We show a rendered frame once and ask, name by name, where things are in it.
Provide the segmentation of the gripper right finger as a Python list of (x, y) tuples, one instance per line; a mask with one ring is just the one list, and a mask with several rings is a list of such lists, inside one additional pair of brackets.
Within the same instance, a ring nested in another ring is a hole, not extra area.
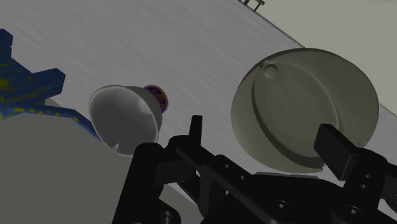
[(397, 213), (397, 165), (355, 146), (331, 124), (319, 126), (314, 149), (334, 176), (345, 182), (343, 205), (366, 213), (377, 209), (383, 199)]

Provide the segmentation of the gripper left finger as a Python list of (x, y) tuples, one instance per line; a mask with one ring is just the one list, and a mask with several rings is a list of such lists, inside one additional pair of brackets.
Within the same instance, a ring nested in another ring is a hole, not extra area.
[(201, 147), (201, 134), (202, 116), (194, 115), (187, 136), (172, 137), (165, 148), (139, 145), (111, 224), (182, 224), (179, 213), (159, 198), (169, 183), (177, 183), (196, 203), (201, 224), (244, 224), (249, 211), (231, 186), (248, 172)]

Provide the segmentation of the grey-green round plate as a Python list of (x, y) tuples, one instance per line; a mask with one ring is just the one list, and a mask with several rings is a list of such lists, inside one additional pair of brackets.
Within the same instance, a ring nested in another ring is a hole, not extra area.
[(242, 148), (282, 172), (316, 173), (319, 126), (333, 125), (356, 146), (372, 138), (379, 100), (372, 82), (352, 62), (326, 50), (294, 48), (251, 68), (239, 84), (231, 124)]

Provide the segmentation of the white cup with colourful base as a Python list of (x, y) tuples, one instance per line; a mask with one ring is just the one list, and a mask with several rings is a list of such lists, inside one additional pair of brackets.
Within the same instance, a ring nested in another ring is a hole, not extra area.
[(96, 90), (88, 103), (99, 139), (117, 153), (131, 157), (142, 143), (156, 143), (169, 101), (156, 85), (108, 85)]

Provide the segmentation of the blue figure with yellow dots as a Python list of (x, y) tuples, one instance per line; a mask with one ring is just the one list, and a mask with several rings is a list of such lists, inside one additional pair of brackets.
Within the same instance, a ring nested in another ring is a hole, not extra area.
[(21, 113), (70, 118), (98, 138), (92, 122), (76, 110), (45, 104), (62, 93), (66, 75), (57, 68), (30, 72), (11, 57), (12, 44), (13, 35), (0, 29), (0, 120)]

